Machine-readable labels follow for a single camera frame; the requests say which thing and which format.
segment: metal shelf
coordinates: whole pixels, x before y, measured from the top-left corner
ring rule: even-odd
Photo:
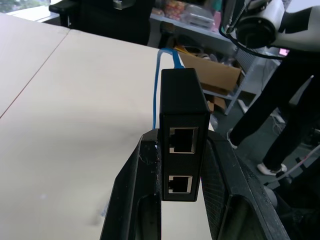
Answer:
[[[171,24],[174,24],[177,27],[180,27],[180,28],[183,28],[183,29],[187,29],[187,30],[190,30],[190,31],[193,31],[193,32],[196,32],[196,33],[200,33],[200,34],[212,37],[212,38],[220,39],[222,41],[231,43],[231,41],[228,38],[222,36],[218,32],[206,30],[206,29],[203,29],[203,28],[200,28],[200,27],[196,27],[196,26],[191,26],[191,25],[183,23],[181,21],[173,20],[171,18],[168,18],[168,17],[165,17],[165,16],[160,16],[160,15],[157,15],[157,14],[154,14],[154,13],[151,13],[150,18],[151,19],[155,19],[157,21],[171,23]]]

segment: black office chair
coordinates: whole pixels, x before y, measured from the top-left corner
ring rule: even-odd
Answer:
[[[147,45],[149,17],[155,0],[135,0],[131,7],[114,8],[115,0],[62,0],[50,5],[61,26],[113,39]]]

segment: person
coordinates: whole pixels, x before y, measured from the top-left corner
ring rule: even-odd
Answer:
[[[320,57],[313,53],[290,51],[266,84],[259,98],[234,128],[227,132],[227,140],[236,149],[256,132],[275,108],[288,103],[298,89],[313,75],[303,91],[281,134],[257,165],[264,175],[275,176],[287,171],[282,164],[301,143],[314,123],[320,120]]]

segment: leg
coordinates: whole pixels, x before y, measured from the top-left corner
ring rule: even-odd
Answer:
[[[259,98],[233,128],[229,135],[231,143],[238,146],[256,132],[273,110],[287,103],[311,75],[308,63],[283,60]]]
[[[274,141],[263,159],[264,165],[272,170],[281,169],[281,163],[301,143],[310,128],[320,120],[320,76],[315,75],[309,86],[304,90],[292,116]]]

